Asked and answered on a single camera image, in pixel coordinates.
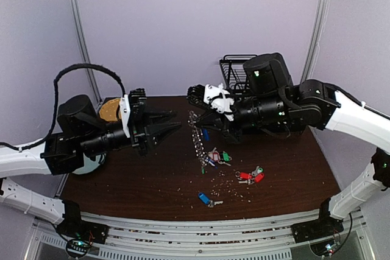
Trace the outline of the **metal disc with key rings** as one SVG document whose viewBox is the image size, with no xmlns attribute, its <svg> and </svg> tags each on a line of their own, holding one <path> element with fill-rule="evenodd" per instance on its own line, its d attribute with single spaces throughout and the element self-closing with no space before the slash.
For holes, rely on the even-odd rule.
<svg viewBox="0 0 390 260">
<path fill-rule="evenodd" d="M 208 158 L 208 153 L 205 151 L 204 144 L 202 142 L 202 131 L 200 128 L 196 127 L 197 114 L 192 110 L 190 110 L 188 114 L 188 125 L 191 129 L 191 137 L 196 157 L 200 162 L 200 168 L 206 168 L 206 166 L 208 165 L 208 163 L 206 162 L 206 159 Z"/>
</svg>

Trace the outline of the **blue key tag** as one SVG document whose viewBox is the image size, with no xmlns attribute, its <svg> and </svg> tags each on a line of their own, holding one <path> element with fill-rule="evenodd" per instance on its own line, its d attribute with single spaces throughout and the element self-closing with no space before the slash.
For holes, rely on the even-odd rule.
<svg viewBox="0 0 390 260">
<path fill-rule="evenodd" d="M 198 198 L 199 200 L 204 204 L 206 205 L 207 207 L 209 208 L 214 208 L 216 205 L 221 205 L 223 204 L 223 200 L 220 200 L 220 201 L 214 201 L 212 199 L 210 199 L 206 194 L 204 194 L 203 192 L 200 192 L 198 193 Z"/>
<path fill-rule="evenodd" d="M 205 141 L 209 141 L 210 140 L 210 137 L 209 137 L 207 129 L 203 128 L 202 129 L 202 134 L 203 134 L 203 138 L 204 138 Z"/>
<path fill-rule="evenodd" d="M 211 158 L 207 158 L 207 159 L 206 159 L 206 162 L 207 162 L 209 165 L 211 165 L 212 167 L 217 168 L 216 162 L 213 161 Z"/>
</svg>

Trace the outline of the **mixed colour key tag bunch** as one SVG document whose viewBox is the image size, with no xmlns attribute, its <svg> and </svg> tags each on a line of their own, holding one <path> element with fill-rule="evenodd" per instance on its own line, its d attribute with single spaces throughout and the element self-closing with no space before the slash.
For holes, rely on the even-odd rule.
<svg viewBox="0 0 390 260">
<path fill-rule="evenodd" d="M 220 152 L 216 147 L 208 152 L 208 156 L 214 163 L 231 166 L 232 157 L 225 151 Z"/>
</svg>

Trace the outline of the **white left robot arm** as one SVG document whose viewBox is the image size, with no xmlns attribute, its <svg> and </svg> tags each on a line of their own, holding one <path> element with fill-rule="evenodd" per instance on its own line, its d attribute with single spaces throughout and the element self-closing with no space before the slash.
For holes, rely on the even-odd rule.
<svg viewBox="0 0 390 260">
<path fill-rule="evenodd" d="M 170 121 L 176 116 L 174 111 L 149 107 L 142 88 L 120 98 L 119 112 L 120 120 L 107 122 L 98 116 L 87 95 L 74 96 L 61 104 L 55 115 L 60 133 L 24 147 L 1 147 L 1 202 L 47 220 L 75 238 L 84 237 L 88 226 L 78 204 L 48 198 L 11 178 L 89 174 L 104 163 L 109 152 L 132 147 L 145 156 L 181 127 Z"/>
</svg>

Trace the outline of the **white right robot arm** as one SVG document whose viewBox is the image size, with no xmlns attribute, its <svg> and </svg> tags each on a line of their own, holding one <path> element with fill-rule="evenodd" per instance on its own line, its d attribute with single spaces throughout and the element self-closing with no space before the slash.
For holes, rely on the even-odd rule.
<svg viewBox="0 0 390 260">
<path fill-rule="evenodd" d="M 377 149 L 363 173 L 343 191 L 327 199 L 313 222 L 326 236 L 374 193 L 389 187 L 389 117 L 337 85 L 308 79 L 293 84 L 283 56 L 256 55 L 243 63 L 248 89 L 237 94 L 222 85 L 196 85 L 188 101 L 204 110 L 196 125 L 221 132 L 230 142 L 256 132 L 298 131 L 310 126 L 359 138 Z"/>
</svg>

